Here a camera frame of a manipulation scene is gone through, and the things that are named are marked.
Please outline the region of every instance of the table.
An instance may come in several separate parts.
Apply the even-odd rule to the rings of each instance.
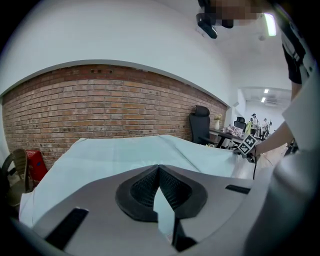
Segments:
[[[174,136],[82,138],[62,155],[33,192],[23,194],[19,220],[28,227],[84,185],[132,169],[172,165],[194,172],[231,177],[238,162],[231,150],[207,147]],[[172,232],[174,212],[159,189],[154,202],[159,230]]]
[[[220,141],[218,142],[218,145],[216,146],[218,149],[221,148],[225,139],[233,140],[234,142],[237,142],[237,143],[241,143],[245,139],[244,134],[241,137],[237,137],[228,133],[224,133],[222,130],[210,129],[209,131],[210,131],[210,134],[221,137]]]

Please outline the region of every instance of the office chair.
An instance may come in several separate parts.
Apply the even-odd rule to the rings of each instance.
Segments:
[[[195,106],[195,113],[189,114],[192,142],[206,145],[216,145],[217,142],[210,140],[210,111],[205,106]]]

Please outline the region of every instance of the vase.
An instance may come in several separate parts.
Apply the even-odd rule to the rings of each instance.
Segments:
[[[215,130],[217,130],[217,131],[219,131],[219,130],[220,130],[220,123],[219,123],[219,120],[217,120],[217,121],[215,122],[214,129],[215,129]]]

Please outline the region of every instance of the black cable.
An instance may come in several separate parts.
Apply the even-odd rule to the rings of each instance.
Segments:
[[[257,168],[257,156],[256,156],[257,148],[254,146],[254,170],[253,170],[253,179],[255,179],[256,168]]]

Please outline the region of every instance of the ceiling light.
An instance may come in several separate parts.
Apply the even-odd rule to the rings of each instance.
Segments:
[[[274,37],[277,34],[275,18],[268,13],[265,13],[264,17],[268,27],[268,34],[270,37]]]

